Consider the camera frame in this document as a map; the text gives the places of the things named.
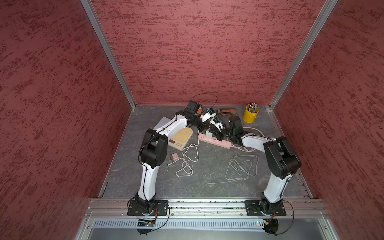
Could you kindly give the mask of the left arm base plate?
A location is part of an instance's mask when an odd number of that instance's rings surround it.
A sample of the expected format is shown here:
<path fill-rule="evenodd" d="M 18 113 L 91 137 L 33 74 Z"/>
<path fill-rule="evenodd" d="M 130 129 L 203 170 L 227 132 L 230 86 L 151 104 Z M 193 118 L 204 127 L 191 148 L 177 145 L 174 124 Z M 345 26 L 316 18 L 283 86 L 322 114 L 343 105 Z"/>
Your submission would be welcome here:
<path fill-rule="evenodd" d="M 143 216 L 143 217 L 156 217 L 166 216 L 169 209 L 169 201 L 167 200 L 154 200 L 150 202 L 141 200 L 131 200 L 127 204 L 128 216 Z"/>

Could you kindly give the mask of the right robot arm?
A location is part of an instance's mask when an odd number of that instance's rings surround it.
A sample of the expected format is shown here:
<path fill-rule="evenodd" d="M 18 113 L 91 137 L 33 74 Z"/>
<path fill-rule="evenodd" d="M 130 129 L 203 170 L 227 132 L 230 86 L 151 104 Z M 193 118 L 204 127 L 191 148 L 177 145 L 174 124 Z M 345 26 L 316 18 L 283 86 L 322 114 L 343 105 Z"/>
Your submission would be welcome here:
<path fill-rule="evenodd" d="M 209 126 L 209 131 L 220 141 L 223 137 L 228 137 L 234 145 L 252 148 L 266 155 L 271 175 L 256 210 L 264 216 L 271 216 L 284 206 L 284 191 L 293 175 L 302 166 L 301 160 L 286 137 L 272 138 L 245 131 L 237 119 L 236 116 L 229 117 L 229 127 L 226 127 L 219 117 L 206 120 L 206 124 Z"/>

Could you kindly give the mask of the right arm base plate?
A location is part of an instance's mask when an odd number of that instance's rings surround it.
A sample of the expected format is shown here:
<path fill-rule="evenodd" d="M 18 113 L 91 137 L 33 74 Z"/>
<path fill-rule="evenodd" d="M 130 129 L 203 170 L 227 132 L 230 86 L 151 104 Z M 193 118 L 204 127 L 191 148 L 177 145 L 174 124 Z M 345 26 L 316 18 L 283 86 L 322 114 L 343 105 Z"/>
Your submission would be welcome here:
<path fill-rule="evenodd" d="M 270 203 L 268 200 L 245 201 L 248 217 L 285 217 L 287 215 L 283 201 Z"/>

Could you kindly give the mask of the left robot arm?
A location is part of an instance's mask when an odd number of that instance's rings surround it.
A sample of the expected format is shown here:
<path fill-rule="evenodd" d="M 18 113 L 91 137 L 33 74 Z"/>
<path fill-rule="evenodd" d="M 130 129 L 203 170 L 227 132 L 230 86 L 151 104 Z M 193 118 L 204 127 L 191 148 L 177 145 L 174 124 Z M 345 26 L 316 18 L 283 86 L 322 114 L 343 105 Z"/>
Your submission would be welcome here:
<path fill-rule="evenodd" d="M 136 204 L 145 214 L 150 214 L 155 208 L 158 170 L 166 159 L 169 140 L 189 125 L 196 126 L 200 131 L 204 130 L 206 125 L 201 119 L 202 113 L 202 106 L 190 100 L 186 108 L 178 111 L 172 119 L 145 132 L 138 155 L 138 162 L 143 170 L 142 179 L 135 195 Z"/>

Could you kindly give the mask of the white USB charger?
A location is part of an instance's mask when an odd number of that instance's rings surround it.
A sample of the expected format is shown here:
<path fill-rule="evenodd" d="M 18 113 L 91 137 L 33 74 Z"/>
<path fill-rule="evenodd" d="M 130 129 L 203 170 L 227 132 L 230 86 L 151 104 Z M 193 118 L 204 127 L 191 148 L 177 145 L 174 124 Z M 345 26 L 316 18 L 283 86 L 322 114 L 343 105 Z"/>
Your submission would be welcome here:
<path fill-rule="evenodd" d="M 206 130 L 206 134 L 205 135 L 206 135 L 206 138 L 209 139 L 209 140 L 212 139 L 212 137 L 213 137 L 213 133 L 211 133 L 209 130 Z"/>

